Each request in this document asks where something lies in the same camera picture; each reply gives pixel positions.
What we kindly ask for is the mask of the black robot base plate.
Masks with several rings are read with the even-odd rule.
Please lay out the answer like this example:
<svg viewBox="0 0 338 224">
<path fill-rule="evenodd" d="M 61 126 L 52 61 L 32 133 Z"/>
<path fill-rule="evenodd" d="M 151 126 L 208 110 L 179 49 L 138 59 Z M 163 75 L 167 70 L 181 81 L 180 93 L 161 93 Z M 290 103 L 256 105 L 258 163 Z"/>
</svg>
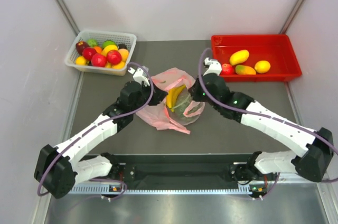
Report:
<svg viewBox="0 0 338 224">
<path fill-rule="evenodd" d="M 217 177 L 227 183 L 273 180 L 270 172 L 262 174 L 249 155 L 114 155 L 113 171 L 126 181 L 159 178 Z"/>
</svg>

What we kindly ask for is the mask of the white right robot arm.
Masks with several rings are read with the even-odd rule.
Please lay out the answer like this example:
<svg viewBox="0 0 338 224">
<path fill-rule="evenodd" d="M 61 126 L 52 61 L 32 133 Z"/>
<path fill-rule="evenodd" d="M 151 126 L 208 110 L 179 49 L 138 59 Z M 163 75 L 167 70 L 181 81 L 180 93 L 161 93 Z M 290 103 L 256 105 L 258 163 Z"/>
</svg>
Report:
<svg viewBox="0 0 338 224">
<path fill-rule="evenodd" d="M 252 97 L 231 91 L 217 74 L 196 79 L 189 93 L 194 101 L 209 103 L 221 116 L 252 127 L 277 140 L 288 151 L 254 152 L 236 168 L 236 178 L 257 180 L 269 173 L 295 173 L 312 182 L 322 182 L 333 158 L 330 130 L 315 131 L 271 112 Z"/>
</svg>

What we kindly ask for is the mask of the pink translucent plastic bag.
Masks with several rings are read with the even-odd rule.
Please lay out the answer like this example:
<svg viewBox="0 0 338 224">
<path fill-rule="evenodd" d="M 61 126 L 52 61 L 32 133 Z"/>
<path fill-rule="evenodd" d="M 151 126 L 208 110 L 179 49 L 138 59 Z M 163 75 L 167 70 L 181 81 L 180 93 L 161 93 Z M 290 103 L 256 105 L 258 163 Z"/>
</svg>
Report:
<svg viewBox="0 0 338 224">
<path fill-rule="evenodd" d="M 195 83 L 195 79 L 191 75 L 178 68 L 171 68 L 152 76 L 152 81 L 155 87 L 166 92 L 181 85 L 185 85 L 188 90 Z M 145 123 L 158 130 L 172 129 L 188 135 L 190 134 L 186 125 L 183 126 L 173 119 L 173 111 L 167 108 L 166 98 L 157 106 L 146 106 L 137 112 L 136 115 Z"/>
</svg>

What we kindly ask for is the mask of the green netted melon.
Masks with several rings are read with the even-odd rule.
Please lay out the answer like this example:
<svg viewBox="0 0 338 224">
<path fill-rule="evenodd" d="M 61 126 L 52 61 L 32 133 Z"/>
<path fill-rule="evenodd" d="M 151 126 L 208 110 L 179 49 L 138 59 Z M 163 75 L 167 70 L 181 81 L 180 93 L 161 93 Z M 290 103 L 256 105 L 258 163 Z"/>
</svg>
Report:
<svg viewBox="0 0 338 224">
<path fill-rule="evenodd" d="M 204 104 L 202 102 L 193 101 L 189 91 L 184 88 L 178 95 L 173 107 L 173 119 L 185 126 L 195 122 L 200 117 L 203 109 Z"/>
</svg>

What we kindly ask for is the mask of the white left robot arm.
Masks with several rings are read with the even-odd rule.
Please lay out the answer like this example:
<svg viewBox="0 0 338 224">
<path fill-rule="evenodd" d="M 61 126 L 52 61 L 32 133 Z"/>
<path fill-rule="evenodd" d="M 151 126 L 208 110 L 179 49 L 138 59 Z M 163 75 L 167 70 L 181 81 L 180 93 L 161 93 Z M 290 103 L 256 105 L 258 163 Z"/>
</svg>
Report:
<svg viewBox="0 0 338 224">
<path fill-rule="evenodd" d="M 128 126 L 135 113 L 146 106 L 160 104 L 166 96 L 167 92 L 153 83 L 148 86 L 144 82 L 129 81 L 117 100 L 88 127 L 57 146 L 44 146 L 34 171 L 34 178 L 39 182 L 38 195 L 44 196 L 41 189 L 45 188 L 47 193 L 60 199 L 78 183 L 103 176 L 116 179 L 120 168 L 114 164 L 112 155 L 100 154 L 87 161 L 83 157 Z"/>
</svg>

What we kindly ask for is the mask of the yellow banana bunch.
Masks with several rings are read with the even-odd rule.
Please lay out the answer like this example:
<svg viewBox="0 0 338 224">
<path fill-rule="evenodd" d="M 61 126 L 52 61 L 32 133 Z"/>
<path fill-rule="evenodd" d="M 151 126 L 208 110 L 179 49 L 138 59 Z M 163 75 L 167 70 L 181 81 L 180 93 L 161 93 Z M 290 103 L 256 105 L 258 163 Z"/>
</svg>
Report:
<svg viewBox="0 0 338 224">
<path fill-rule="evenodd" d="M 177 101 L 179 94 L 186 88 L 185 85 L 181 85 L 178 87 L 174 87 L 168 91 L 168 95 L 166 96 L 166 106 L 171 111 L 174 111 L 174 107 Z"/>
</svg>

